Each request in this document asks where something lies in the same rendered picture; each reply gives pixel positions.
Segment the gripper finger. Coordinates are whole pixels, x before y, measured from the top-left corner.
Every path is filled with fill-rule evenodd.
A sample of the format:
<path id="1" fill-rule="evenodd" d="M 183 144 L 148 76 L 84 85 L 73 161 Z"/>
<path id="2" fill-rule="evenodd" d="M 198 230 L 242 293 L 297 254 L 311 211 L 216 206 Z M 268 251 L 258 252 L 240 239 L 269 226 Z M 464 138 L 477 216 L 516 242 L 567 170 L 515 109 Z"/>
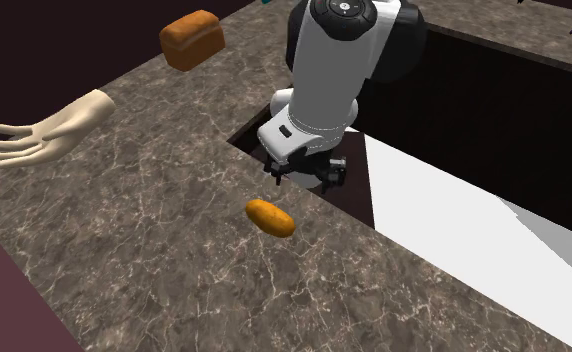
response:
<path id="1" fill-rule="evenodd" d="M 280 165 L 271 156 L 268 156 L 264 163 L 263 171 L 274 177 L 276 185 L 279 186 L 282 176 L 291 173 L 292 169 L 289 164 Z"/>
<path id="2" fill-rule="evenodd" d="M 321 193 L 325 194 L 332 187 L 340 187 L 346 178 L 346 158 L 329 159 L 318 171 L 321 180 Z"/>

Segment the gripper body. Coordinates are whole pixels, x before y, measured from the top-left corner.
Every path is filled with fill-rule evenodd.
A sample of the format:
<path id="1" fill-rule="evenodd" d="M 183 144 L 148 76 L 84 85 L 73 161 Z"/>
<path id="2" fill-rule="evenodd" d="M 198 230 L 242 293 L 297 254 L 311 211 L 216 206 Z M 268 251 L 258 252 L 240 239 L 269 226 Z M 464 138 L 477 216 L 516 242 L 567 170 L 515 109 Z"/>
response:
<path id="1" fill-rule="evenodd" d="M 286 175 L 309 175 L 323 182 L 332 182 L 334 180 L 334 171 L 330 166 L 332 149 L 310 155 L 307 155 L 307 152 L 307 147 L 301 147 L 288 156 Z"/>

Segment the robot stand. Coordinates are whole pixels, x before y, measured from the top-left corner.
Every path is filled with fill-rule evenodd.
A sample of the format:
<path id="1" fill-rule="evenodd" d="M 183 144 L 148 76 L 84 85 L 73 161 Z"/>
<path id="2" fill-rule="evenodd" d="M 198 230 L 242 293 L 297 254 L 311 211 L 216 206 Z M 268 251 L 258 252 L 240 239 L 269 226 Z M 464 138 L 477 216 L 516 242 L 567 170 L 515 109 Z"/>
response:
<path id="1" fill-rule="evenodd" d="M 228 142 L 264 163 L 267 152 L 257 138 L 257 130 L 270 118 L 270 107 L 266 105 L 236 131 Z M 347 166 L 344 184 L 340 187 L 332 187 L 325 193 L 321 192 L 321 186 L 310 189 L 310 192 L 367 226 L 375 228 L 365 135 L 362 132 L 351 130 L 345 132 L 341 143 L 331 153 L 332 159 L 341 157 L 346 158 Z"/>

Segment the orange oval potato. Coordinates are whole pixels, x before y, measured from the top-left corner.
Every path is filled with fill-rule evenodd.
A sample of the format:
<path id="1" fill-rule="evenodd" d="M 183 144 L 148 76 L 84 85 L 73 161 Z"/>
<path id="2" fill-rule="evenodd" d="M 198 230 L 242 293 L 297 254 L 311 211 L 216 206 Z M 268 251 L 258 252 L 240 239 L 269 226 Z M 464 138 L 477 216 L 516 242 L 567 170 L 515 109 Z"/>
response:
<path id="1" fill-rule="evenodd" d="M 267 201 L 250 200 L 246 204 L 245 212 L 260 230 L 269 235 L 286 238 L 292 236 L 296 229 L 290 215 Z"/>

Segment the brown bread loaf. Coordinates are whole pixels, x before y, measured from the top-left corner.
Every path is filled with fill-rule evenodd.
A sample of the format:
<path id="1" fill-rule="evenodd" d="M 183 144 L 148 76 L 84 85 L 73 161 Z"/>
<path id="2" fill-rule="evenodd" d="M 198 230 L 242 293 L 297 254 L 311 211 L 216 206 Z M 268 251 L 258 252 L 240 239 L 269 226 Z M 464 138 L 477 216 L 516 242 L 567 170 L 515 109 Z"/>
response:
<path id="1" fill-rule="evenodd" d="M 197 10 L 170 23 L 159 33 L 162 52 L 169 66 L 188 72 L 226 46 L 219 18 Z"/>

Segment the beige hand model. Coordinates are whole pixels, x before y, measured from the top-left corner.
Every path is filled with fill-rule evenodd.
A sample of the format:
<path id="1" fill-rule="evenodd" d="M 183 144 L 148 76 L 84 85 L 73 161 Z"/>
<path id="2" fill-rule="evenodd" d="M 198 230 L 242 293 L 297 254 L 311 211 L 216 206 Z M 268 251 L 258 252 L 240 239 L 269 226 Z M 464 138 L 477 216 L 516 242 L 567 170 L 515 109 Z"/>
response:
<path id="1" fill-rule="evenodd" d="M 0 168 L 31 167 L 56 161 L 113 115 L 114 101 L 94 89 L 58 112 L 31 125 L 0 124 Z"/>

